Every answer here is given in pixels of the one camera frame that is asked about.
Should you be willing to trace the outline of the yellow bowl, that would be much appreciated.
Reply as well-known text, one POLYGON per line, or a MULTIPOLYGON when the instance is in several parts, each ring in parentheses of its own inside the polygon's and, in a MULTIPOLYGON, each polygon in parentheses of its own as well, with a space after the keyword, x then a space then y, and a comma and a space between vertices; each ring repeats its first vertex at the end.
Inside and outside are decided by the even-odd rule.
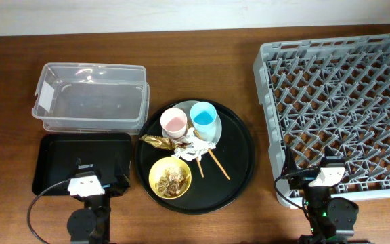
POLYGON ((188 164, 185 161, 183 161, 181 159, 177 159, 175 157, 165 157, 165 158, 158 160, 151 167, 148 182, 149 182, 150 188, 153 190, 155 195, 157 195, 163 199, 176 199, 176 198, 181 197, 182 195, 184 195, 188 191, 188 189, 192 183, 192 173, 190 171, 188 164), (171 197, 171 198, 164 197, 164 196, 160 195, 159 192, 156 190, 155 184, 157 183, 158 179, 162 176, 165 169, 174 168, 174 167, 182 167, 186 171, 187 174, 190 174, 190 178, 188 181, 188 187, 183 192, 183 194, 181 194, 178 197, 171 197))

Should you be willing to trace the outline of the food scraps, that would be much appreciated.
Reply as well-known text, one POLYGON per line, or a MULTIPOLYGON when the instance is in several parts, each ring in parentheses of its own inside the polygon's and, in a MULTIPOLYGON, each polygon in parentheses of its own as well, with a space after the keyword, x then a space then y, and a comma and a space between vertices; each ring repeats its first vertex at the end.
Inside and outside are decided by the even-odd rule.
POLYGON ((190 174, 187 174, 182 167, 168 168, 158 179, 155 188, 164 197, 178 197, 188 187, 189 178, 190 174))

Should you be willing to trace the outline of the gold foil wrapper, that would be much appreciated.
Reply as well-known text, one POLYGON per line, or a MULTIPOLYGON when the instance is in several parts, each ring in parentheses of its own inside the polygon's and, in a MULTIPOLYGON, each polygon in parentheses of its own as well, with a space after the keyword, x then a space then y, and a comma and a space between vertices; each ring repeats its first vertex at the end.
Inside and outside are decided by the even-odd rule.
POLYGON ((150 144, 154 148, 159 148, 163 150, 175 150, 176 148, 183 146, 182 143, 179 143, 174 139, 148 134, 144 134, 139 139, 143 142, 150 144))

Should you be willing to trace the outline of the white tissue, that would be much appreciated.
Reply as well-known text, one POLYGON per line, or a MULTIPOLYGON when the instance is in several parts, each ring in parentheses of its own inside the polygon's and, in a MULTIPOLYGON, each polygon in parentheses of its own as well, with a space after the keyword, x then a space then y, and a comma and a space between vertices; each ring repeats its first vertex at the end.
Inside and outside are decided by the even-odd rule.
POLYGON ((203 154, 216 148, 215 143, 200 139, 195 131, 193 127, 190 127, 185 136, 172 140, 175 143, 173 157, 182 158, 185 161, 201 160, 203 154))

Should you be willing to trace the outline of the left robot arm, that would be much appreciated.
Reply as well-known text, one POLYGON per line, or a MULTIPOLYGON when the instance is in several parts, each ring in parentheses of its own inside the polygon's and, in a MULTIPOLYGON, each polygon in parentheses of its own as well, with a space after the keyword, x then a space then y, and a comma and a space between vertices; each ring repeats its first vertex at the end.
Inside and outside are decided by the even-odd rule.
POLYGON ((69 179, 67 191, 83 203, 67 221, 71 243, 110 242, 110 200, 120 197, 130 187, 130 163, 120 159, 81 165, 69 179))

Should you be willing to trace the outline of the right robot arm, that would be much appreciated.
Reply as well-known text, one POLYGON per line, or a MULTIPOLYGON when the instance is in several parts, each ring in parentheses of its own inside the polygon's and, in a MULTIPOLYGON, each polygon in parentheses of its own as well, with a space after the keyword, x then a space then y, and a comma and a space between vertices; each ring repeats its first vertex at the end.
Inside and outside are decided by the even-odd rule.
POLYGON ((311 234, 301 235, 299 242, 346 243, 354 235, 359 207, 349 199, 333 197, 330 192, 345 174, 344 158, 327 146, 318 166, 298 169, 289 146, 285 155, 282 176, 292 190, 303 191, 302 208, 311 226, 311 234))

